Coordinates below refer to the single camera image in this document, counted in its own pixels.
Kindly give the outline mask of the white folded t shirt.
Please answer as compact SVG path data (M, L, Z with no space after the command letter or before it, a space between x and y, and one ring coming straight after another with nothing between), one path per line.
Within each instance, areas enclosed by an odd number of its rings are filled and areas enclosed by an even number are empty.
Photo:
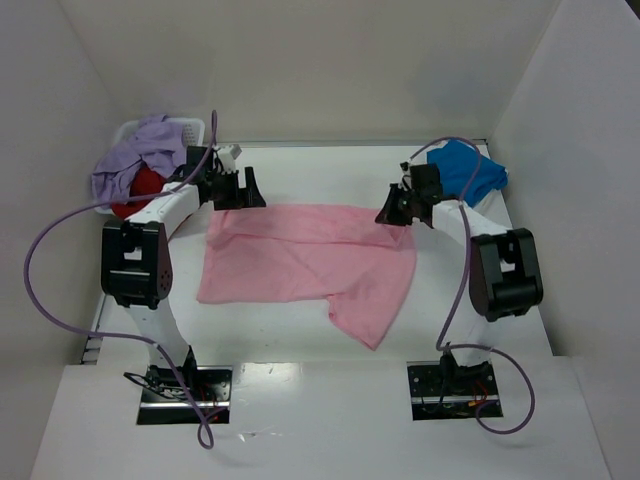
M512 226L511 219L501 191L492 190L475 207L474 210L484 217L503 226Z

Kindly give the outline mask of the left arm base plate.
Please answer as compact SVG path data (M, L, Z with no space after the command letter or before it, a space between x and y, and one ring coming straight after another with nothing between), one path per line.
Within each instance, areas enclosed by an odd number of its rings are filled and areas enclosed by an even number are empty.
M184 425L200 422L171 370L149 368L144 375L125 372L123 376L142 390L138 425ZM185 377L185 383L197 407L209 424L229 423L232 379L231 366L200 366L191 377Z

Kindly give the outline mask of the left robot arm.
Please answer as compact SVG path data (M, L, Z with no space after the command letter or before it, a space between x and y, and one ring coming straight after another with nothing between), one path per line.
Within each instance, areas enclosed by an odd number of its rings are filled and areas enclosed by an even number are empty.
M186 164L169 177L158 197L126 219L103 226L101 287L149 340L148 372L156 381L173 383L172 367L186 378L197 370L168 301L173 284L170 237L205 203L216 210L266 205L251 167L244 169L245 183L239 181L236 160L241 153L237 144L188 147Z

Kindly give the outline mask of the pink t shirt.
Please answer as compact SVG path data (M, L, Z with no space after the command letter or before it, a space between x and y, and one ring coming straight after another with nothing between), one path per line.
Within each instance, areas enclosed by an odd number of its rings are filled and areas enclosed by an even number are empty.
M378 224L375 217L373 209L344 205L216 212L197 299L324 299L331 323L375 350L406 300L417 262L411 230Z

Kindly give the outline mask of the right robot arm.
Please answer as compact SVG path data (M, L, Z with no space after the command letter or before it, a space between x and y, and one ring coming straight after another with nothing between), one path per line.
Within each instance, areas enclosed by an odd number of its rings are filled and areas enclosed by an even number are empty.
M544 296L533 233L489 220L466 202L444 193L437 166L400 164L378 224L409 227L415 220L464 248L463 285L436 341L460 367L489 360L502 324L541 303Z

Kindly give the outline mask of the blue folded t shirt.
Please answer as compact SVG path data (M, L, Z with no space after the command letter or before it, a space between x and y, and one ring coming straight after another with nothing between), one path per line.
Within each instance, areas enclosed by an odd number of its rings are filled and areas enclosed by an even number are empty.
M464 201L470 207L476 207L492 191L499 191L508 184L504 166L484 155L478 163L478 158L474 148L459 140L450 140L426 153L427 163L439 169L444 194L459 197L465 193Z

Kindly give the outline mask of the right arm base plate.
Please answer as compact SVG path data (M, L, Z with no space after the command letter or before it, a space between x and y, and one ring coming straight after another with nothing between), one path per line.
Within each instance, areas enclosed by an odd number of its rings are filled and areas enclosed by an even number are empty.
M474 367L456 367L446 379L439 362L407 364L407 377L414 421L474 419L503 416L494 370L489 362Z

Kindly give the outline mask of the red t shirt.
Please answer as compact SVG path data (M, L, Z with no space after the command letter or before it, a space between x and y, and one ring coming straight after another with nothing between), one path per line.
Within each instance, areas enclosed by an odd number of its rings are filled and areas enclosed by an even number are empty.
M166 178L159 173L149 169L148 167L142 167L134 177L130 186L130 196L145 196L162 191ZM139 212L147 204L149 200L137 200L127 203L115 203L111 205L113 214L121 219Z

